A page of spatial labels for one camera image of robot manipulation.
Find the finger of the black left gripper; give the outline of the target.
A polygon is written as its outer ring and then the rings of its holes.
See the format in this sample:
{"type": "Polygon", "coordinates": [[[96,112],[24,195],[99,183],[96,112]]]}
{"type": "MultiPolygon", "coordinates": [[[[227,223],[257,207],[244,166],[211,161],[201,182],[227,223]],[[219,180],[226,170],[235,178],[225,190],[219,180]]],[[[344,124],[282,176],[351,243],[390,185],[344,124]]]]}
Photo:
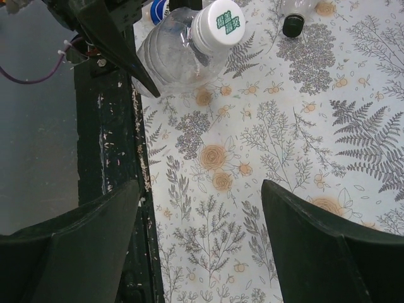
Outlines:
{"type": "Polygon", "coordinates": [[[100,53],[127,71],[154,96],[160,92],[135,52],[126,44],[104,1],[70,1],[81,28],[100,53]]]}

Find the clear bottle white cap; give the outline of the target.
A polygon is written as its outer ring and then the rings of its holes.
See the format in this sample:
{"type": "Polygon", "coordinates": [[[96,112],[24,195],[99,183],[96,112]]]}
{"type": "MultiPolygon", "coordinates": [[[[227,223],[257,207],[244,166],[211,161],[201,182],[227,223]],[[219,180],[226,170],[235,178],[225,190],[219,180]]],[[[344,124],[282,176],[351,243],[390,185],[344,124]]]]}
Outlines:
{"type": "Polygon", "coordinates": [[[234,1],[171,11],[146,36],[137,56],[161,97],[194,90],[218,76],[243,38],[246,19],[234,1]]]}

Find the clear bottle blue cap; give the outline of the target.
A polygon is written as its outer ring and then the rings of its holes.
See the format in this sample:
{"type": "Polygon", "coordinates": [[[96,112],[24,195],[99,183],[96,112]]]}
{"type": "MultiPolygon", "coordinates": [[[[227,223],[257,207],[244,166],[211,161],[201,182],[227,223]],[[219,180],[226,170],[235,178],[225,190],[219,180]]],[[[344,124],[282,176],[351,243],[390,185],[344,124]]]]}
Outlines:
{"type": "Polygon", "coordinates": [[[154,0],[142,8],[142,18],[152,25],[159,24],[169,13],[169,0],[154,0]]]}

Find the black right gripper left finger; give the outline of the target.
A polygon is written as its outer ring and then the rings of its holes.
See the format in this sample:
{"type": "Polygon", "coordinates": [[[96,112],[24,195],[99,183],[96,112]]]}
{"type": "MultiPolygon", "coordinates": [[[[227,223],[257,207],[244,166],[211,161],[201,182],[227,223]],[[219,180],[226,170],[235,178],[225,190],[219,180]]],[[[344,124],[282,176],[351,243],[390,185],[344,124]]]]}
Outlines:
{"type": "Polygon", "coordinates": [[[1,236],[1,302],[114,302],[139,198],[132,180],[1,236]]]}

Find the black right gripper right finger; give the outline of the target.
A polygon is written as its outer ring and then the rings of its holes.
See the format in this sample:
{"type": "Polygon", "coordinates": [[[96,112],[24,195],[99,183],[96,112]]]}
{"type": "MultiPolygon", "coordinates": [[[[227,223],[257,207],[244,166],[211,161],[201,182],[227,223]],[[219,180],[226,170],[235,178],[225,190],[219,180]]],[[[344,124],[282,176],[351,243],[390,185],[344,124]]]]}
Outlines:
{"type": "Polygon", "coordinates": [[[284,302],[403,302],[403,237],[265,180],[261,200],[284,302]]]}

